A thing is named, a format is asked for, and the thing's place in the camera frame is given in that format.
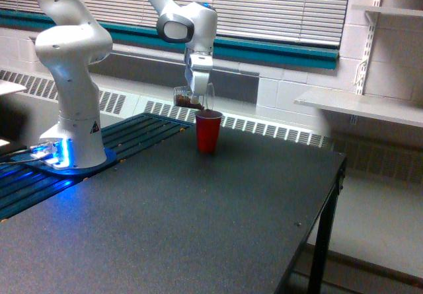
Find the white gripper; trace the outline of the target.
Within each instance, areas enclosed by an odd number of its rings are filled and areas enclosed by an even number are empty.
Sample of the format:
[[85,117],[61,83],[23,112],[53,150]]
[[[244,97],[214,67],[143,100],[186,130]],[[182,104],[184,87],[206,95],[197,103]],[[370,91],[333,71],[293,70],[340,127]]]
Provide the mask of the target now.
[[185,48],[185,78],[192,92],[191,103],[203,103],[208,93],[210,72],[213,69],[213,56],[207,52],[196,52]]

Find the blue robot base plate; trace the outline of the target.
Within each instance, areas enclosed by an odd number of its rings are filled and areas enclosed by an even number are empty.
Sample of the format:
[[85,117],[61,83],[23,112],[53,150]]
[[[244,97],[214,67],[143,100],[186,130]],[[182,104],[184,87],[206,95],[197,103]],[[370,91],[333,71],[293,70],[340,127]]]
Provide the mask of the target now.
[[113,150],[106,148],[105,153],[106,153],[106,161],[103,162],[101,165],[97,165],[91,168],[56,169],[56,168],[53,168],[52,165],[49,165],[47,163],[48,159],[46,161],[27,162],[27,163],[23,163],[22,165],[27,166],[35,171],[39,171],[47,175],[58,176],[61,178],[67,178],[67,177],[84,178],[84,177],[90,177],[92,175],[95,175],[117,163],[117,155]]

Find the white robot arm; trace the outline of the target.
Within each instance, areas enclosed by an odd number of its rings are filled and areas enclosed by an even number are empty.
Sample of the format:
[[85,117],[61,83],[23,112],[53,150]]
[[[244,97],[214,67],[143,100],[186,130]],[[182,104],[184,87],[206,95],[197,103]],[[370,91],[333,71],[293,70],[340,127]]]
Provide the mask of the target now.
[[[158,35],[185,45],[185,77],[195,97],[207,93],[213,68],[217,12],[206,3],[180,6],[173,0],[148,0],[158,14]],[[54,26],[36,37],[38,59],[50,71],[58,92],[58,122],[40,136],[47,149],[33,157],[58,169],[84,169],[106,161],[97,85],[89,65],[112,51],[112,37],[83,0],[37,0]]]

